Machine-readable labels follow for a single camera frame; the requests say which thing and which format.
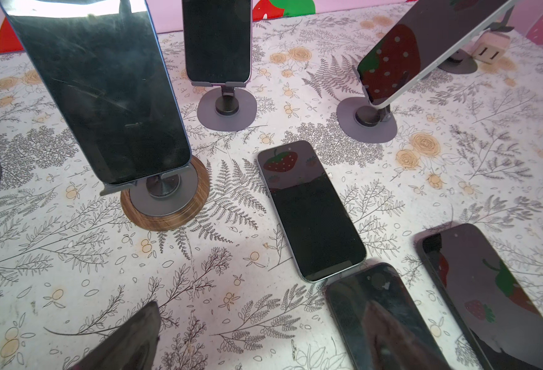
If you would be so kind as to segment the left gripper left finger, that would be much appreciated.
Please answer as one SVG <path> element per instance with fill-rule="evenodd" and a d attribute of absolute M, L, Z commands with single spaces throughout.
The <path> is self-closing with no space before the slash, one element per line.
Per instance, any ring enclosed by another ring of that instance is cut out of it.
<path fill-rule="evenodd" d="M 149 302 L 70 369 L 152 369 L 160 324 L 158 304 Z"/>

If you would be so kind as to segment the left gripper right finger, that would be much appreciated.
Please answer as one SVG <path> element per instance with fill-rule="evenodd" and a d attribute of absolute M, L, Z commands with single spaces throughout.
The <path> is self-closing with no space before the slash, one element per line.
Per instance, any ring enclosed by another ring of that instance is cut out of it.
<path fill-rule="evenodd" d="M 377 302 L 367 304 L 363 330 L 374 369 L 450 369 L 444 359 Z"/>

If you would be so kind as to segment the black phone wooden stand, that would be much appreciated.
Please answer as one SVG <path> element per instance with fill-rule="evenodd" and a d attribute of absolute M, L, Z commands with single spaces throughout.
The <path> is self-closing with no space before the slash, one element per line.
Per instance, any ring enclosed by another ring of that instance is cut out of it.
<path fill-rule="evenodd" d="M 1 7 L 103 183 L 129 183 L 189 163 L 147 3 L 3 1 Z"/>

